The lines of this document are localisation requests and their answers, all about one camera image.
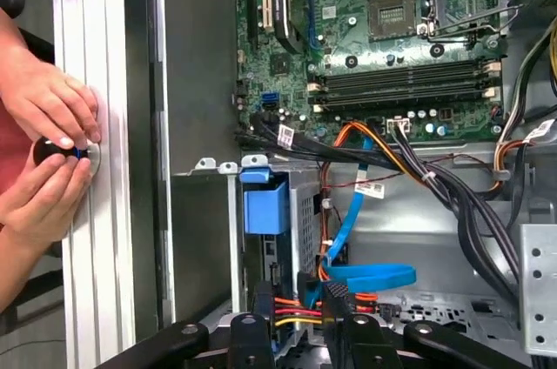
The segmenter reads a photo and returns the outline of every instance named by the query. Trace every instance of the black knob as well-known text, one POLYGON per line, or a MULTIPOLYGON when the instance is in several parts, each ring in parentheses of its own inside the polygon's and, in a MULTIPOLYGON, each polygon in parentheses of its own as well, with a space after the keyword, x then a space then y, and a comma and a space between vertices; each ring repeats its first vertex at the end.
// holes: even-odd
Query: black knob
POLYGON ((76 147, 69 150, 62 149, 52 143, 48 138, 42 137, 35 143, 35 148, 33 149, 33 161, 37 166, 39 166, 44 160, 53 154, 63 154, 67 158, 69 156, 74 156, 76 158, 89 157, 89 152, 87 150, 79 150, 76 147))

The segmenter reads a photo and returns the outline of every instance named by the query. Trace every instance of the fingernail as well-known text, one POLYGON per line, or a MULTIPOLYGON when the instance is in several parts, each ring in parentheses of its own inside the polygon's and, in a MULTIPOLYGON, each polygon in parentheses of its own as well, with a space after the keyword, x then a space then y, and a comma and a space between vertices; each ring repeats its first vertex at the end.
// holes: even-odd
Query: fingernail
POLYGON ((65 163, 66 158, 61 154, 53 154, 48 158, 48 161, 55 166, 59 166, 65 163))
POLYGON ((74 146, 73 140, 68 137, 60 138, 60 146, 64 149, 70 149, 74 146))

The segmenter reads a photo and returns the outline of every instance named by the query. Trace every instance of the screw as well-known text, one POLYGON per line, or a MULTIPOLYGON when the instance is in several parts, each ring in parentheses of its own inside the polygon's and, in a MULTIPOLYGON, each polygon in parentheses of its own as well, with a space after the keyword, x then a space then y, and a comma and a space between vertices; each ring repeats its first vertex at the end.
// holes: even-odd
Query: screw
POLYGON ((198 332, 198 327, 195 324, 188 324, 182 330, 182 334, 193 334, 194 332, 198 332))
POLYGON ((255 323, 255 319, 252 316, 248 315, 244 319, 242 319, 242 324, 253 324, 255 323))
POLYGON ((427 34, 427 25, 425 25, 424 23, 418 25, 418 34, 420 34, 421 36, 427 34))
POLYGON ((433 331, 432 327, 430 327, 429 325, 426 325, 426 324, 417 324, 416 325, 416 330, 418 330, 422 334, 429 334, 430 332, 433 331))
POLYGON ((357 315, 356 317, 354 317, 354 321, 357 322, 358 324, 369 323, 369 319, 367 319, 367 317, 365 317, 363 315, 357 315))

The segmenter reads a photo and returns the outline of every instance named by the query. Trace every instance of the hand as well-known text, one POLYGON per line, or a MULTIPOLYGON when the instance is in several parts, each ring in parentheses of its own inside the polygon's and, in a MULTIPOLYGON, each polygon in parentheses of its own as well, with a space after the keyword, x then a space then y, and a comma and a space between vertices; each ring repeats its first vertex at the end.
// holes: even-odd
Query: hand
POLYGON ((6 110, 32 139, 47 137, 70 149, 101 139, 97 100, 91 90, 25 48, 8 49, 0 71, 0 97, 6 110))
POLYGON ((16 183, 0 195, 0 223, 19 244, 46 249, 70 228, 91 182, 91 161, 57 154, 36 167, 32 152, 16 183))

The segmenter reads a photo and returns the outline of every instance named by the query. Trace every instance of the red wire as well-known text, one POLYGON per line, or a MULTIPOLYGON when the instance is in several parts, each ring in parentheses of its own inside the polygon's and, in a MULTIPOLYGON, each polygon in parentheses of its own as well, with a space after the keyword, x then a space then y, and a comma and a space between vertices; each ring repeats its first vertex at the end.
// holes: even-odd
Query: red wire
POLYGON ((315 317, 321 317, 320 311, 301 310, 298 308, 279 308, 278 310, 275 310, 275 314, 305 314, 315 317))

